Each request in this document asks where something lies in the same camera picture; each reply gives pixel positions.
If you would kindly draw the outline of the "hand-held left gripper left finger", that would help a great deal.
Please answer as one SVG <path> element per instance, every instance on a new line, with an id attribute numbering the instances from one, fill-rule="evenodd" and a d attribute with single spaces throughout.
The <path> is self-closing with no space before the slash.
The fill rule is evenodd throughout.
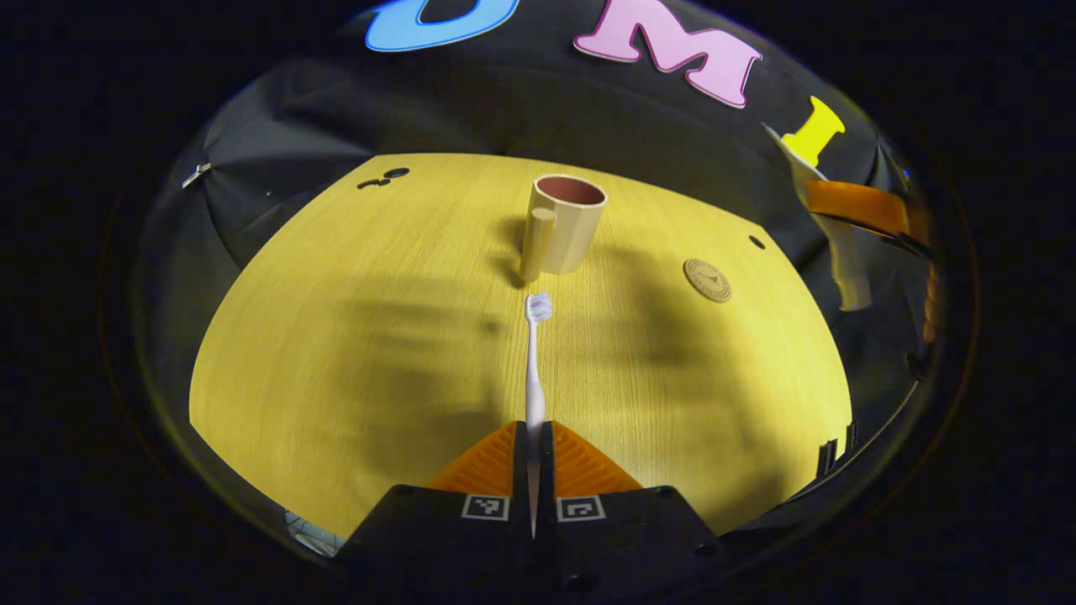
<path id="1" fill-rule="evenodd" d="M 428 486 L 392 486 L 335 555 L 365 581 L 514 582 L 530 555 L 525 425 L 494 430 Z"/>

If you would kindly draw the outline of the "white toothbrush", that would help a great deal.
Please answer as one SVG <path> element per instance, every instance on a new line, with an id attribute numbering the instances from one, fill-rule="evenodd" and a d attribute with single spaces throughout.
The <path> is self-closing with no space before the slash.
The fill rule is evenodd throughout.
<path id="1" fill-rule="evenodd" d="M 530 536 L 537 532 L 539 487 L 541 486 L 541 431 L 546 422 L 546 392 L 538 368 L 538 326 L 553 314 L 549 292 L 527 296 L 524 316 L 528 325 L 528 352 L 525 379 L 526 472 L 528 505 L 530 505 Z"/>

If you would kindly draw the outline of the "beige cup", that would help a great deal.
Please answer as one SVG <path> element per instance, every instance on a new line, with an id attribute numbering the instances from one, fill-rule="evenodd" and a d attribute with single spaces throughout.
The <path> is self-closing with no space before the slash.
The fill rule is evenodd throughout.
<path id="1" fill-rule="evenodd" d="M 519 275 L 530 282 L 542 272 L 577 270 L 599 226 L 607 196 L 577 175 L 538 175 L 530 188 Z"/>

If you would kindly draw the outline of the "white toothpaste tube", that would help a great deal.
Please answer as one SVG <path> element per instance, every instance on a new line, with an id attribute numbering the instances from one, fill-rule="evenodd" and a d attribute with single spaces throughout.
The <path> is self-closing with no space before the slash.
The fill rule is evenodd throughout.
<path id="1" fill-rule="evenodd" d="M 799 154 L 783 142 L 783 138 L 776 133 L 773 128 L 765 123 L 761 123 L 761 127 L 783 153 L 790 166 L 793 191 L 799 199 L 799 203 L 804 209 L 807 209 L 810 206 L 808 205 L 810 196 L 808 196 L 807 186 L 816 183 L 829 185 L 831 180 L 803 160 Z M 856 238 L 853 237 L 852 226 L 839 222 L 838 219 L 824 219 L 815 212 L 810 212 L 810 214 L 829 242 L 831 279 L 841 295 L 839 309 L 844 313 L 854 313 L 854 311 L 869 307 L 873 300 L 868 272 L 864 261 L 858 253 Z"/>

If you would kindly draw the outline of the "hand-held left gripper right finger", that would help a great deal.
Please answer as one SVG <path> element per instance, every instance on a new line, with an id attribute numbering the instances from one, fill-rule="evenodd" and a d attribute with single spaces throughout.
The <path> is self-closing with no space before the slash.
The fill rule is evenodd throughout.
<path id="1" fill-rule="evenodd" d="M 662 587 L 730 549 L 672 486 L 614 490 L 611 460 L 560 423 L 541 431 L 538 561 L 555 587 Z"/>

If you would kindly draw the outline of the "round wooden coaster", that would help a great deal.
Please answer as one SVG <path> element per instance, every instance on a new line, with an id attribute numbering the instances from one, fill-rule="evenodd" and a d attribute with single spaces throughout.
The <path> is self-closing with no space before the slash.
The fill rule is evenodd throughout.
<path id="1" fill-rule="evenodd" d="M 689 284 L 711 302 L 730 302 L 731 284 L 714 265 L 699 258 L 688 258 L 683 272 Z"/>

